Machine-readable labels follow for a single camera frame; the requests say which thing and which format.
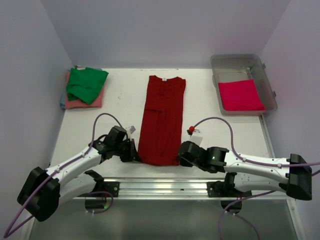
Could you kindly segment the dark red t-shirt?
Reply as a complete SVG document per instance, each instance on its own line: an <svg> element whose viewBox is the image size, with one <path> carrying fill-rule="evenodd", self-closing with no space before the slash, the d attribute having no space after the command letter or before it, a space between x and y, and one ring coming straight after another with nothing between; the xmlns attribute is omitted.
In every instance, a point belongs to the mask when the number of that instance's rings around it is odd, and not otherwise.
<svg viewBox="0 0 320 240"><path fill-rule="evenodd" d="M138 142L138 155L144 164L179 164L185 89L183 78L149 76Z"/></svg>

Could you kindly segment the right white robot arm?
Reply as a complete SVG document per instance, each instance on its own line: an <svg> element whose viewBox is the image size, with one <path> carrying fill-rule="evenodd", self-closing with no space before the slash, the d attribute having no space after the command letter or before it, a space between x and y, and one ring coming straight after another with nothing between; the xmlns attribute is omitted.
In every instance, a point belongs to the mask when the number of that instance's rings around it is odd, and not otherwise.
<svg viewBox="0 0 320 240"><path fill-rule="evenodd" d="M289 158L255 157L217 146L204 149L185 141L178 149L178 158L204 172L224 173L223 181L209 185L220 197L275 191L297 200L312 200L312 169L298 154Z"/></svg>

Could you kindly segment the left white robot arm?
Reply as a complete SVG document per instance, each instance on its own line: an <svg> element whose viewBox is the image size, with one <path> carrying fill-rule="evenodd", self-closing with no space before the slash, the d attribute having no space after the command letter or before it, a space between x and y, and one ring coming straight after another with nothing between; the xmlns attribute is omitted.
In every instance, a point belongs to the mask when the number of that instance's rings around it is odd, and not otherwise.
<svg viewBox="0 0 320 240"><path fill-rule="evenodd" d="M114 156L123 163L140 162L132 134L134 126L114 126L89 143L74 157L47 169L34 168L28 175L17 202L39 222L47 220L59 205L78 196L112 198L114 187L92 168Z"/></svg>

